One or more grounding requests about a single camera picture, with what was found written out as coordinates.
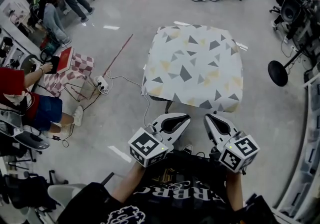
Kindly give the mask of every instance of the checkered cloth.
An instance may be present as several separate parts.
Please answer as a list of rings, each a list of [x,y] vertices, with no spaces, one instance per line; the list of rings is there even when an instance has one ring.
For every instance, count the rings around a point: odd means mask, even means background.
[[[94,59],[74,53],[69,70],[61,74],[45,74],[44,87],[54,96],[59,97],[66,83],[76,79],[86,79],[95,67]]]

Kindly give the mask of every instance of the small table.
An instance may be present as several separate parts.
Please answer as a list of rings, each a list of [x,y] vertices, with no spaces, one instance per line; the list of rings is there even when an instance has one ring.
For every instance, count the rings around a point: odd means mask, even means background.
[[[201,25],[159,27],[142,93],[156,100],[233,112],[242,100],[239,48],[226,30]]]
[[[62,90],[66,90],[76,101],[78,101],[67,89],[66,85],[77,79],[86,79],[95,67],[94,59],[78,53],[74,53],[70,69],[61,74],[45,74],[44,87],[54,97],[59,97]]]

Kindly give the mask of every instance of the round black base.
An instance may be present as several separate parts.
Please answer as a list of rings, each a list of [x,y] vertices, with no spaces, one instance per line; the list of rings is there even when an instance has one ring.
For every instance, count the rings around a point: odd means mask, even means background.
[[[288,74],[284,66],[278,61],[271,61],[268,64],[268,72],[273,80],[279,87],[283,87],[288,83]]]

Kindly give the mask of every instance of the red shirt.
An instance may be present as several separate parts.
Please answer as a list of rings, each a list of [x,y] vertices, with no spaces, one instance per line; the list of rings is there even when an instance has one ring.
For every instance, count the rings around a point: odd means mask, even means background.
[[[23,92],[31,95],[31,106],[27,109],[24,122],[32,124],[36,117],[36,111],[39,106],[39,95],[33,92],[28,92],[25,89],[25,73],[23,70],[15,70],[10,68],[0,68],[0,103],[11,108],[19,110],[19,106],[14,105],[5,95],[22,95]]]

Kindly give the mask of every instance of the red book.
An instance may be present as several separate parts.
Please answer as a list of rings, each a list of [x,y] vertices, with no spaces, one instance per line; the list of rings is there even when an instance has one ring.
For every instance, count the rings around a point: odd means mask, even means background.
[[[60,60],[57,67],[57,73],[61,74],[69,70],[71,65],[72,56],[74,55],[74,48],[70,47],[61,52]]]

